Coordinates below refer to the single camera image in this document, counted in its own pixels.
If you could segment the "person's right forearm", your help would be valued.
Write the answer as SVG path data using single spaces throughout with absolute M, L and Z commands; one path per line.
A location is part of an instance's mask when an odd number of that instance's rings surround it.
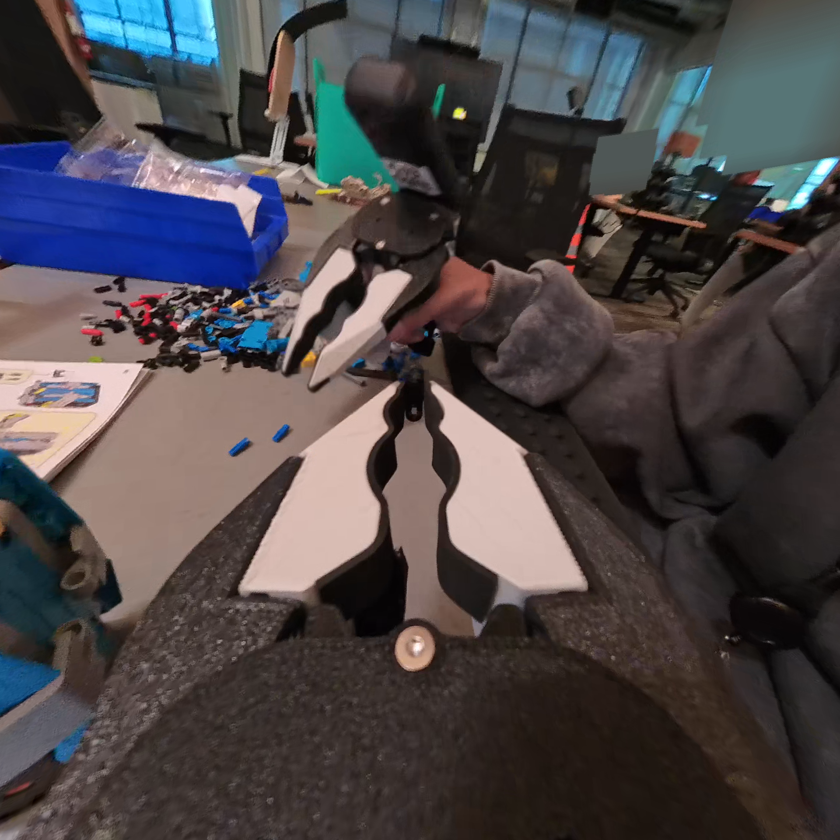
M 571 397 L 613 347 L 613 320 L 560 263 L 492 260 L 485 302 L 456 335 L 488 381 L 532 407 Z

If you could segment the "open instruction booklet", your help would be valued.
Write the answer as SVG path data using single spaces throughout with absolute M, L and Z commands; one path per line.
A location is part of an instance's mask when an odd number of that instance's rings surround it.
M 137 363 L 2 360 L 2 452 L 53 480 L 150 376 Z

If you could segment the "clear plastic bags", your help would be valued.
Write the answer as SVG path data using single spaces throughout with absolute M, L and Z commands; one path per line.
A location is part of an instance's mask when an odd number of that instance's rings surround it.
M 170 150 L 159 140 L 144 144 L 129 139 L 112 122 L 100 119 L 73 143 L 55 173 L 77 179 L 129 186 L 158 193 L 233 204 L 252 229 L 261 195 L 249 176 Z

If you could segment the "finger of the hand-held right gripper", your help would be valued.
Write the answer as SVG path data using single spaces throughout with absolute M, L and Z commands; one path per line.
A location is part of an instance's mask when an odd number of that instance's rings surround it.
M 327 384 L 384 339 L 385 317 L 412 281 L 413 276 L 404 269 L 383 271 L 371 279 L 360 306 L 345 318 L 338 334 L 321 350 L 308 383 L 310 391 Z
M 281 372 L 297 373 L 315 339 L 328 327 L 356 275 L 357 265 L 352 250 L 336 248 L 315 272 L 301 296 L 297 315 L 292 323 Z

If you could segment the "grey blue toy brick model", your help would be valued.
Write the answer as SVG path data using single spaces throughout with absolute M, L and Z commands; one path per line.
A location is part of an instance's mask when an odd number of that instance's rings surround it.
M 1 456 L 1 815 L 42 797 L 88 728 L 122 601 L 87 524 L 14 453 Z

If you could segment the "pile of toy brick pieces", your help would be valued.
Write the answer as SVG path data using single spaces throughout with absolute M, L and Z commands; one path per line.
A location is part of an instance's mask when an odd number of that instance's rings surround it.
M 193 373 L 212 362 L 223 372 L 237 364 L 279 372 L 285 359 L 303 283 L 274 279 L 245 292 L 225 287 L 180 285 L 146 292 L 132 302 L 104 300 L 110 318 L 80 315 L 80 335 L 102 347 L 111 334 L 129 333 L 154 354 L 144 369 Z

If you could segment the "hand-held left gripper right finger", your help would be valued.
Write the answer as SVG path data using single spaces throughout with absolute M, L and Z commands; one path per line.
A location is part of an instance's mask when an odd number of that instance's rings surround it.
M 437 578 L 474 622 L 500 605 L 586 592 L 585 574 L 535 479 L 527 451 L 442 386 L 427 385 L 424 418 L 438 509 Z

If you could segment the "blue plastic bin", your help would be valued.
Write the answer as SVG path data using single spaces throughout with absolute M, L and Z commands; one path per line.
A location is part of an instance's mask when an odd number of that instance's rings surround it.
M 14 265 L 244 290 L 289 235 L 278 184 L 249 237 L 231 203 L 84 181 L 56 172 L 66 141 L 1 147 L 1 257 Z

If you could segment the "black office chair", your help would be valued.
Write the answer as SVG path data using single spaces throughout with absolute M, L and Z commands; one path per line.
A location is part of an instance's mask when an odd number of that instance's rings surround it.
M 274 139 L 275 123 L 268 120 L 268 81 L 250 70 L 241 69 L 238 74 L 238 136 L 240 147 L 231 146 L 233 154 L 249 153 L 257 156 L 268 156 Z M 303 136 L 308 126 L 305 111 L 297 92 L 290 94 L 287 116 L 289 118 L 282 159 L 295 164 L 310 162 L 312 148 L 296 142 Z

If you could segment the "black perforated board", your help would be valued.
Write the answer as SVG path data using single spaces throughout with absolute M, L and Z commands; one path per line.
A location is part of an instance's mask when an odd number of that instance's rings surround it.
M 442 344 L 453 394 L 527 452 L 542 456 L 645 553 L 637 522 L 560 407 L 534 408 L 504 393 L 479 372 L 466 342 L 445 335 Z

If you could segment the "small wooden model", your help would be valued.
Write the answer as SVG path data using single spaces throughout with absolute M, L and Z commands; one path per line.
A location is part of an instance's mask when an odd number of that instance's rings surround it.
M 392 185 L 383 178 L 379 172 L 375 172 L 373 185 L 357 176 L 345 176 L 339 186 L 339 191 L 334 199 L 343 204 L 362 207 L 371 202 L 378 201 L 393 193 Z

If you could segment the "person's right hand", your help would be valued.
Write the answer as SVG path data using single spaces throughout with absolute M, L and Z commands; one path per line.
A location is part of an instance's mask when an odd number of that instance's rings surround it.
M 486 308 L 494 276 L 458 257 L 440 271 L 436 291 L 423 303 L 407 310 L 387 337 L 404 345 L 418 343 L 426 326 L 434 322 L 442 333 L 457 333 Z

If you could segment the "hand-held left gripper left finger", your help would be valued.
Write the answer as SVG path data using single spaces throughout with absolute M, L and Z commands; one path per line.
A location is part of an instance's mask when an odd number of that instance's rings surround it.
M 397 395 L 398 384 L 390 384 L 302 451 L 240 595 L 319 601 L 329 577 L 373 546 L 383 507 L 367 467 L 392 431 L 386 410 Z

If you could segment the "orange striped cone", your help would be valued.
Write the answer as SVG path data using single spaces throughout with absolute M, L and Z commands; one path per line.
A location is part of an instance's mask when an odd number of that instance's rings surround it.
M 570 243 L 566 249 L 565 256 L 563 258 L 563 264 L 569 271 L 574 271 L 578 264 L 578 255 L 579 249 L 581 246 L 581 242 L 585 237 L 585 233 L 587 231 L 587 225 L 590 220 L 590 216 L 592 215 L 592 204 L 588 203 L 583 208 L 581 212 L 581 216 L 579 218 L 578 224 L 572 234 L 570 239 Z

